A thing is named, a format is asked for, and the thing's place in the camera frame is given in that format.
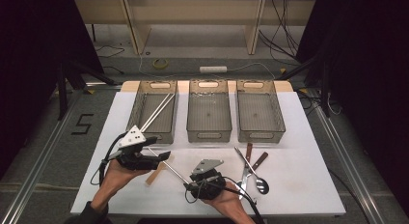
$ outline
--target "power strip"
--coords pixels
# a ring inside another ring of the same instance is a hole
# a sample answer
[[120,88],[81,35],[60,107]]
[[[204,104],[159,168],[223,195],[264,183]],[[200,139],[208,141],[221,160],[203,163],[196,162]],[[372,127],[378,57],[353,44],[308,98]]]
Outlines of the power strip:
[[200,67],[201,73],[227,72],[227,67]]

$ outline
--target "black sleeve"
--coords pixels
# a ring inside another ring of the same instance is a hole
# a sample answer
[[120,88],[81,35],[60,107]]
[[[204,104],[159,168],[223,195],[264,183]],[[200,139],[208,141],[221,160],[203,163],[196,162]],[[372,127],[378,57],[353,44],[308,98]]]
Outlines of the black sleeve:
[[88,202],[81,214],[70,217],[64,224],[108,224],[111,221],[106,218],[107,214],[108,207],[99,213],[91,207],[91,202]]

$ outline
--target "spoon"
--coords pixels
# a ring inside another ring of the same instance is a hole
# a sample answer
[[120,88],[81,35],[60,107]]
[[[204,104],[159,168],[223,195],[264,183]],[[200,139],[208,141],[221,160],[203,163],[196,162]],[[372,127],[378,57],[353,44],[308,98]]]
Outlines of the spoon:
[[249,161],[247,161],[246,157],[244,157],[244,155],[241,153],[241,151],[237,147],[234,147],[234,149],[241,156],[241,158],[247,163],[247,165],[252,170],[253,175],[256,177],[256,187],[259,190],[259,193],[267,194],[268,191],[270,190],[270,187],[268,186],[268,183],[263,178],[259,177],[256,174],[256,171],[253,169],[253,167],[250,165]]

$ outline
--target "white table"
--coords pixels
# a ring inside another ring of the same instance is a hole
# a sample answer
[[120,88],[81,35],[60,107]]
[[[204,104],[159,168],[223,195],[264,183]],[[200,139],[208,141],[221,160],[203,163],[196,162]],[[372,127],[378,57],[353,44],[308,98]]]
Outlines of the white table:
[[[126,92],[116,94],[71,212],[81,212],[86,202],[93,199],[97,186],[90,185],[90,179],[111,143],[125,131],[135,95]],[[254,144],[252,153],[252,164],[263,152],[269,153],[257,172],[268,181],[270,192],[266,195],[258,193],[254,177],[249,178],[247,187],[250,196],[257,200],[260,214],[264,217],[344,214],[340,196],[327,171],[298,96],[293,92],[282,92],[278,93],[278,99],[286,133],[279,144]],[[154,150],[158,154],[172,151],[175,158],[170,164],[189,181],[192,170],[204,158],[223,159],[224,164],[216,167],[216,170],[223,176],[241,180],[244,163],[233,147],[239,147],[245,154],[247,144],[237,141],[235,93],[230,93],[230,103],[233,127],[230,143],[191,144],[187,141],[186,132],[188,94],[180,93],[175,142],[170,146],[154,147]],[[182,180],[171,170],[163,170],[150,186],[145,185],[148,176],[136,178],[118,192],[109,203],[110,213],[155,217],[220,216],[214,208],[201,201],[188,204]],[[242,203],[246,211],[253,214],[248,202],[243,199]]]

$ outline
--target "gray floor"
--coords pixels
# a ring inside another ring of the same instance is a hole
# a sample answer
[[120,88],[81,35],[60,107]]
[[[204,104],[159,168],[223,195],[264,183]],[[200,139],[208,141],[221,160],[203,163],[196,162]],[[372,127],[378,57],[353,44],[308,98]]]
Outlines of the gray floor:
[[[272,34],[274,28],[264,27],[266,34]],[[243,70],[218,74],[225,78],[266,78],[271,74],[265,69],[264,64],[274,75],[280,75],[280,69],[290,70],[294,66],[275,62],[272,60],[269,49],[258,43],[258,51],[249,56],[246,52],[244,38],[240,27],[209,26],[158,26],[152,29],[144,55],[141,58],[133,53],[129,43],[126,27],[116,25],[97,25],[95,48],[104,45],[123,47],[124,52],[115,57],[101,57],[104,67],[115,67],[124,74],[112,68],[105,68],[107,76],[117,80],[143,80],[143,79],[188,79],[191,77],[214,77],[214,75],[199,74],[199,66],[227,66],[228,69],[237,69],[249,64],[257,63]],[[302,27],[294,27],[294,37],[299,40]],[[286,46],[283,36],[277,39],[281,46]],[[118,49],[105,47],[98,51],[100,56],[110,56],[117,53]],[[275,54],[275,58],[290,61],[283,54]],[[163,71],[155,70],[151,62],[157,58],[166,58],[170,65]],[[90,76],[84,75],[90,83],[98,83]],[[294,88],[302,86],[303,73],[291,78]],[[78,187],[82,182],[85,170],[94,152],[95,144],[104,125],[110,105],[115,93],[120,88],[106,88],[94,86],[87,92],[73,92],[68,97],[73,100],[79,98],[70,112],[67,125],[52,152],[51,157],[41,173],[37,186],[28,199],[25,209],[19,216],[17,223],[62,223],[70,216],[69,210],[75,200]],[[309,102],[301,99],[305,106]],[[22,183],[25,182],[31,169],[36,164],[41,151],[47,145],[49,136],[53,133],[54,126],[58,124],[59,112],[58,95],[50,97],[40,122],[35,131],[27,140],[27,146],[21,149],[14,163],[0,183],[0,213],[6,213],[9,205],[14,200]],[[323,158],[331,170],[351,186],[330,138],[325,132],[318,114],[314,108],[306,110],[308,120],[314,136],[321,150]],[[77,121],[82,114],[93,114],[83,119],[83,123],[91,124],[86,135],[73,135],[76,131],[84,131],[83,126],[77,126]],[[378,174],[370,158],[362,149],[361,143],[347,118],[340,113],[332,115],[341,141],[351,155],[351,158],[364,179],[370,195],[385,223],[409,223],[408,217],[402,211],[394,195]],[[345,187],[333,178],[334,184],[345,204],[346,214],[340,217],[312,217],[312,216],[277,216],[269,217],[268,223],[365,223],[362,211],[357,206]],[[136,223],[137,217],[112,216],[116,224]]]

